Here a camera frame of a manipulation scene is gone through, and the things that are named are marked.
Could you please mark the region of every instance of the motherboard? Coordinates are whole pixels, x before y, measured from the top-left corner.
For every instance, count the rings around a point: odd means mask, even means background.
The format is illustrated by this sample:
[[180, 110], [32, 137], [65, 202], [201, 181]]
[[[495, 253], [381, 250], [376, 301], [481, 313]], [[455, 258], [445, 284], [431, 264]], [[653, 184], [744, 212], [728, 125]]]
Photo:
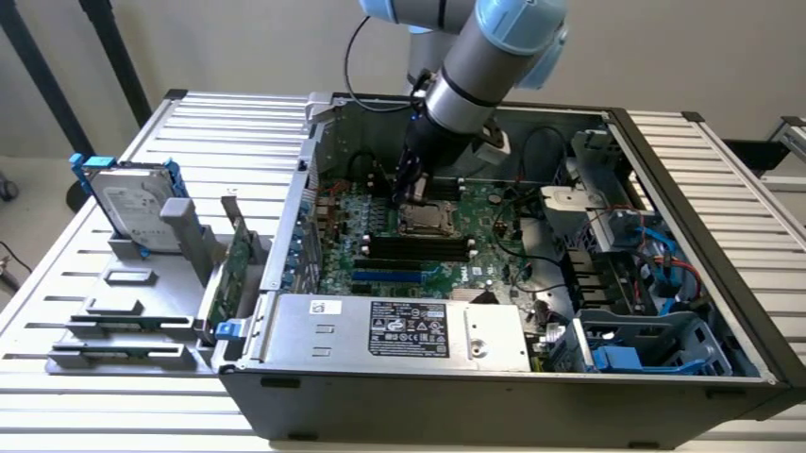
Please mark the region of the motherboard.
[[492, 237], [523, 250], [520, 220], [503, 211], [515, 194], [503, 185], [451, 179], [433, 185], [423, 205], [395, 206], [371, 185], [325, 180], [316, 207], [320, 294], [469, 301], [487, 292], [501, 303], [527, 304], [511, 285], [525, 260]]

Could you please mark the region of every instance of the slotted metal table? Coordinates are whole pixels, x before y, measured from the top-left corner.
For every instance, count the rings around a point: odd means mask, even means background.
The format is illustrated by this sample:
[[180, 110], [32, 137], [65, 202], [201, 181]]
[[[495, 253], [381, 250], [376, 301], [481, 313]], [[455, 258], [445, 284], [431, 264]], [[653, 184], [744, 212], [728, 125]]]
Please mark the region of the slotted metal table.
[[[176, 97], [162, 101], [122, 158], [161, 162], [173, 156], [182, 165], [201, 223], [216, 232], [230, 230], [217, 197], [236, 193], [250, 229], [273, 236], [285, 191], [281, 182], [289, 180], [307, 139], [307, 98], [208, 92]], [[678, 113], [631, 114], [806, 361], [806, 255], [788, 253], [802, 251], [803, 243], [787, 234], [786, 211], [768, 193], [756, 190], [752, 176], [704, 125], [688, 123]], [[64, 171], [69, 171], [66, 162]], [[690, 185], [694, 180], [711, 183]], [[109, 232], [90, 200], [0, 313], [0, 450], [439, 450], [404, 445], [269, 444], [253, 435], [214, 377], [45, 374], [50, 344], [61, 338], [62, 324], [78, 311], [110, 258]], [[770, 278], [778, 291], [768, 288]], [[806, 405], [766, 422], [728, 422], [678, 451], [806, 451]]]

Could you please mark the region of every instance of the blue cable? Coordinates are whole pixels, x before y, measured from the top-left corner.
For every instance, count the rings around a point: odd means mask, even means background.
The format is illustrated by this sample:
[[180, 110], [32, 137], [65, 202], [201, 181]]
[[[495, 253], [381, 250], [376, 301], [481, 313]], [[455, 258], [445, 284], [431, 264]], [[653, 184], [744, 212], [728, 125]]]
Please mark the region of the blue cable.
[[663, 304], [663, 307], [660, 308], [660, 313], [657, 313], [657, 316], [664, 316], [668, 314], [668, 311], [671, 310], [671, 306], [675, 304], [675, 298], [674, 297], [668, 297], [666, 299], [666, 303]]

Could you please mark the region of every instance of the white wall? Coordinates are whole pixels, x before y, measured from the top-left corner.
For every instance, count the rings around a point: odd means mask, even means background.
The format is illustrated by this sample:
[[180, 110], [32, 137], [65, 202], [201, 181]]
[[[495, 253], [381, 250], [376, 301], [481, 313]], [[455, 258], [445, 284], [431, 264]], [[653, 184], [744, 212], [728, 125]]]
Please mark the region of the white wall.
[[[802, 0], [569, 0], [571, 40], [540, 92], [512, 99], [699, 111], [716, 131], [759, 138], [806, 114]], [[96, 151], [118, 154], [136, 125], [77, 1], [17, 0]], [[148, 98], [168, 88], [301, 94], [341, 90], [356, 0], [114, 0]], [[408, 39], [369, 23], [353, 85], [399, 92]], [[0, 36], [0, 154], [66, 156], [68, 143]]]

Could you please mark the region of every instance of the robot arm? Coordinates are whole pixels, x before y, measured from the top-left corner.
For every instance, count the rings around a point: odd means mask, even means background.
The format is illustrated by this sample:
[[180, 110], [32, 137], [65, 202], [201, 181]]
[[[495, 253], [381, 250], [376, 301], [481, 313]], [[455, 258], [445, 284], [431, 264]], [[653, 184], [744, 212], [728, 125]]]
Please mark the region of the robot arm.
[[[408, 25], [431, 24], [425, 5], [444, 7], [436, 8], [437, 25], [452, 24], [472, 3], [361, 0], [369, 15]], [[453, 13], [439, 19], [440, 10]], [[523, 88], [541, 87], [565, 40], [565, 13], [565, 0], [475, 2], [407, 129], [395, 201], [420, 201], [433, 170], [451, 165], [473, 141], [496, 141], [488, 123], [492, 112], [519, 81]]]

